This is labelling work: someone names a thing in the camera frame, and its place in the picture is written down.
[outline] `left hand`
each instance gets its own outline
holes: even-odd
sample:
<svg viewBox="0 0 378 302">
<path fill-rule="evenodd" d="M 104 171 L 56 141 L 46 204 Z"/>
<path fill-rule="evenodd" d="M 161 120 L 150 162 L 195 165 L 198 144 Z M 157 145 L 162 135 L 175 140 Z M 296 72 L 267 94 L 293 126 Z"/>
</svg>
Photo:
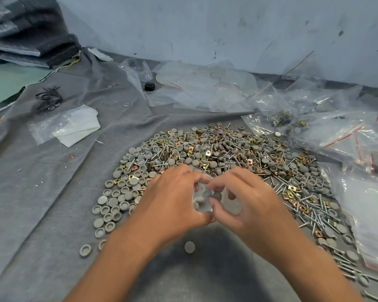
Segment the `left hand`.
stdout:
<svg viewBox="0 0 378 302">
<path fill-rule="evenodd" d="M 211 178 L 192 171 L 186 164 L 171 167 L 156 175 L 148 185 L 132 216 L 122 227 L 132 231 L 136 243 L 156 250 L 181 238 L 192 228 L 208 225 L 213 214 L 200 213 L 192 204 L 197 183 Z"/>
</svg>

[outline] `forearm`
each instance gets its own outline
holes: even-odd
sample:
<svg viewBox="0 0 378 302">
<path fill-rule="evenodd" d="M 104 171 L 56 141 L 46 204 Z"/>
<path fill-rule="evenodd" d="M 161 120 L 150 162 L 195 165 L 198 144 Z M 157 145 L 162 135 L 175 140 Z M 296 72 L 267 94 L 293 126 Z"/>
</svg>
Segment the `forearm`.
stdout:
<svg viewBox="0 0 378 302">
<path fill-rule="evenodd" d="M 286 265 L 277 267 L 303 302 L 363 302 L 334 260 L 312 242 L 301 243 Z"/>
<path fill-rule="evenodd" d="M 129 225 L 117 229 L 65 301 L 123 301 L 141 271 L 157 252 L 137 241 Z"/>
</svg>

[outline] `gray fabric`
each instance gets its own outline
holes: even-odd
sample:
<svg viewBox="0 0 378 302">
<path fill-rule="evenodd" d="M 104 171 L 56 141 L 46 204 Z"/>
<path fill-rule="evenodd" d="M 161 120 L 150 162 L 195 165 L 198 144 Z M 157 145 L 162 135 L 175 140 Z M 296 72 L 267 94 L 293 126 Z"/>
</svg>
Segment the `gray fabric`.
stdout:
<svg viewBox="0 0 378 302">
<path fill-rule="evenodd" d="M 27 87 L 0 123 L 0 301 L 59 301 L 82 277 L 98 254 L 91 209 L 130 147 L 174 127 L 243 125 L 239 114 L 175 108 L 170 110 L 185 114 L 165 114 L 162 107 L 152 116 L 118 61 L 100 62 L 85 51 L 79 65 Z M 101 129 L 71 148 L 56 139 L 36 146 L 27 122 L 52 116 L 35 114 L 34 94 L 42 86 L 61 87 L 64 103 L 53 112 L 85 103 L 97 109 Z M 227 206 L 233 212 L 240 208 L 236 202 Z M 183 249 L 188 240 L 196 244 L 192 255 Z M 93 253 L 81 259 L 79 249 L 86 243 Z M 129 301 L 177 300 L 299 301 L 277 269 L 218 223 L 192 230 L 162 250 L 129 296 Z"/>
</svg>

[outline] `pile of hardware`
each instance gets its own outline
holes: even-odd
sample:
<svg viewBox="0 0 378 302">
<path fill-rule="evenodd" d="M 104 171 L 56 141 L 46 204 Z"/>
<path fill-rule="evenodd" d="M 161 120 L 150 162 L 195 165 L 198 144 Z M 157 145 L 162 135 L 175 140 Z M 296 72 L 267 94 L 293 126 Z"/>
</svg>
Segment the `pile of hardware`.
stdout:
<svg viewBox="0 0 378 302">
<path fill-rule="evenodd" d="M 279 139 L 279 133 L 274 137 L 258 137 L 244 129 L 239 126 L 233 130 L 230 124 L 222 127 L 221 122 L 186 131 L 173 128 L 155 134 L 140 147 L 130 148 L 113 172 L 113 179 L 105 182 L 106 189 L 92 209 L 94 215 L 101 216 L 94 221 L 95 237 L 102 239 L 99 250 L 106 241 L 103 237 L 115 229 L 122 214 L 134 212 L 148 183 L 158 173 L 183 163 L 211 177 L 234 167 L 244 167 L 263 177 L 282 196 L 284 205 L 302 222 L 299 227 L 310 228 L 319 248 L 332 254 L 338 267 L 347 272 L 346 278 L 366 287 L 370 279 L 378 282 L 377 278 L 356 269 L 359 260 L 356 252 L 338 249 L 336 235 L 353 249 L 356 243 L 348 234 L 350 224 L 334 200 L 330 183 L 316 157 L 308 151 L 290 152 L 287 142 Z M 221 200 L 221 193 L 215 197 Z M 80 250 L 82 257 L 90 252 L 90 245 Z"/>
</svg>

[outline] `stack of fabric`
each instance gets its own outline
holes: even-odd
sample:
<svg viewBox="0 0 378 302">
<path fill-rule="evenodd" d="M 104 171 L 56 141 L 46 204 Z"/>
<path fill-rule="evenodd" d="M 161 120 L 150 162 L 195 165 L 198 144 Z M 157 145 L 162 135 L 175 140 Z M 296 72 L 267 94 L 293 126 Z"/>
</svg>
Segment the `stack of fabric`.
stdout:
<svg viewBox="0 0 378 302">
<path fill-rule="evenodd" d="M 56 0 L 0 0 L 0 62 L 56 68 L 80 49 Z"/>
</svg>

